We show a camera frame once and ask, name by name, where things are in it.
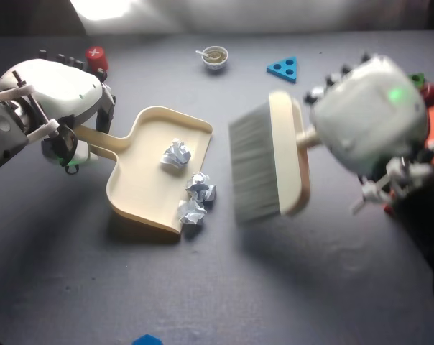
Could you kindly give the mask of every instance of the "blue triangular block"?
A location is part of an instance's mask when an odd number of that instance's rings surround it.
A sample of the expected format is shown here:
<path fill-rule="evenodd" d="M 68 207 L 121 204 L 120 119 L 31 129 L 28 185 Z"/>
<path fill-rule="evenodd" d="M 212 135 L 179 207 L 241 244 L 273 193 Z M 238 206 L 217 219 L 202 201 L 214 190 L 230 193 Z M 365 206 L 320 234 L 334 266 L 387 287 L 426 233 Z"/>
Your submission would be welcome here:
<path fill-rule="evenodd" d="M 145 334 L 134 341 L 132 345 L 162 345 L 162 341 L 160 341 L 158 338 L 155 338 L 154 336 Z"/>
<path fill-rule="evenodd" d="M 291 83 L 297 81 L 297 58 L 295 56 L 272 63 L 267 66 L 267 72 Z"/>

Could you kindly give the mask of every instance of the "beige dustpan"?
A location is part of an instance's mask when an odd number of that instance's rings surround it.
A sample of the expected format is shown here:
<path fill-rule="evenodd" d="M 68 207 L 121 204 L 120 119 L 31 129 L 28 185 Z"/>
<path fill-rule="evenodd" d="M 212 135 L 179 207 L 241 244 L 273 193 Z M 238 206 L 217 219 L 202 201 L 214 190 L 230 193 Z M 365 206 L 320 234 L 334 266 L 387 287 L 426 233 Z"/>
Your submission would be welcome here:
<path fill-rule="evenodd" d="M 179 200 L 187 200 L 185 183 L 201 169 L 211 140 L 212 126 L 205 121 L 161 106 L 139 113 L 129 135 L 116 138 L 94 129 L 75 129 L 79 140 L 96 155 L 116 162 L 107 182 L 113 209 L 128 219 L 180 233 Z M 181 170 L 164 166 L 160 159 L 172 140 L 184 141 L 191 159 Z"/>

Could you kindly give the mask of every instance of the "white x mark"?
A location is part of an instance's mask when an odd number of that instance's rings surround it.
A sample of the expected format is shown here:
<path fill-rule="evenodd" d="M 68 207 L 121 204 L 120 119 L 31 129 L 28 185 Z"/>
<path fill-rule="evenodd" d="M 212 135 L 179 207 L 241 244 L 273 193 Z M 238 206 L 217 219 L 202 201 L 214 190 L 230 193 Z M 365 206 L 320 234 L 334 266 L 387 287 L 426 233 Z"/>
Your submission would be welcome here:
<path fill-rule="evenodd" d="M 92 51 L 90 50 L 89 53 L 91 54 L 92 57 L 94 57 L 94 55 L 100 54 L 101 52 L 99 52 L 98 50 L 96 50 L 94 48 L 94 50 L 92 50 Z"/>

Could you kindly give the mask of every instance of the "green led indicator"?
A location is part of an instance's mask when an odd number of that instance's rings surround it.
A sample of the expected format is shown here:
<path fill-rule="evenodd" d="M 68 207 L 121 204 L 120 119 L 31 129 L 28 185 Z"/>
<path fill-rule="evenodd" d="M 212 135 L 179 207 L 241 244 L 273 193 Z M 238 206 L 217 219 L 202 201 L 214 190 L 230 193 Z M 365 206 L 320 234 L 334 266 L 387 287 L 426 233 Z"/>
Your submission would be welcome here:
<path fill-rule="evenodd" d="M 403 88 L 393 88 L 388 92 L 388 98 L 393 103 L 403 101 L 405 98 L 405 90 Z"/>

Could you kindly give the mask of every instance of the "gray table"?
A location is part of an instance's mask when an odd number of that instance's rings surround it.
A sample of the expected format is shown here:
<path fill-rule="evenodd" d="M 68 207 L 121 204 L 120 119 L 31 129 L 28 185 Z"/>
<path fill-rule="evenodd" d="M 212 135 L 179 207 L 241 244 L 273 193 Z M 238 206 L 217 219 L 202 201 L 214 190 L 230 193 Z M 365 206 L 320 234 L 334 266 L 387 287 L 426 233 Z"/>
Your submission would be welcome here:
<path fill-rule="evenodd" d="M 270 91 L 302 98 L 365 50 L 434 81 L 434 32 L 0 39 L 0 75 L 40 48 L 84 58 L 91 45 L 105 47 L 110 63 L 113 135 L 127 134 L 152 105 L 213 125 L 203 172 L 218 200 L 201 232 L 148 236 L 110 209 L 111 161 L 70 177 L 45 162 L 38 144 L 27 147 L 0 169 L 5 345 L 130 344 L 145 333 L 167 345 L 434 344 L 432 274 L 380 207 L 349 213 L 356 177 L 324 148 L 311 150 L 308 207 L 238 229 L 227 134 L 228 122 Z M 226 73 L 203 70 L 194 51 L 208 45 L 230 52 Z M 296 85 L 265 72 L 292 55 Z"/>

